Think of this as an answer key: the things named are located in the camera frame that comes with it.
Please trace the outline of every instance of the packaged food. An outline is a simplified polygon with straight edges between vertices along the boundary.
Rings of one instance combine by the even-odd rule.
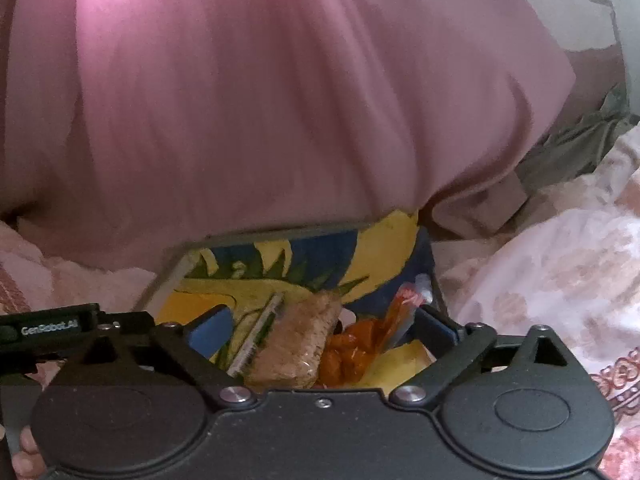
[[[430,282],[419,275],[398,289],[383,319],[361,319],[329,336],[318,368],[318,388],[355,385],[383,352],[394,348],[414,322],[415,311],[433,301]]]
[[[306,388],[316,381],[322,352],[340,316],[340,297],[319,292],[297,304],[286,304],[260,343],[244,382],[254,390]],[[330,365],[325,359],[324,365]]]

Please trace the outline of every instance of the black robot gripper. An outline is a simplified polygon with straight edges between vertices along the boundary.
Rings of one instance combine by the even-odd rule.
[[[85,305],[38,315],[49,318],[0,319],[0,335],[60,328],[0,339],[0,396],[10,431],[31,424],[49,467],[42,480],[604,478],[612,413],[546,326],[498,336],[423,308],[412,335],[429,348],[441,326],[452,344],[436,345],[439,359],[385,399],[377,390],[257,395],[191,349],[180,326],[154,326],[144,313],[116,318]],[[33,387],[7,378],[51,358],[66,363],[26,406],[21,388]],[[0,477],[12,475],[4,446]]]

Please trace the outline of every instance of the pink fabric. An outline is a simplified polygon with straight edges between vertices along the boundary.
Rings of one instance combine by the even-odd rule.
[[[111,269],[425,204],[473,235],[573,81],[525,0],[17,0],[0,208]]]

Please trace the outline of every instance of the white surface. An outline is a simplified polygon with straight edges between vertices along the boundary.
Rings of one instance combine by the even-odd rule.
[[[626,65],[632,111],[640,114],[640,0],[612,3]],[[616,43],[612,12],[592,0],[529,0],[565,50],[606,48]]]

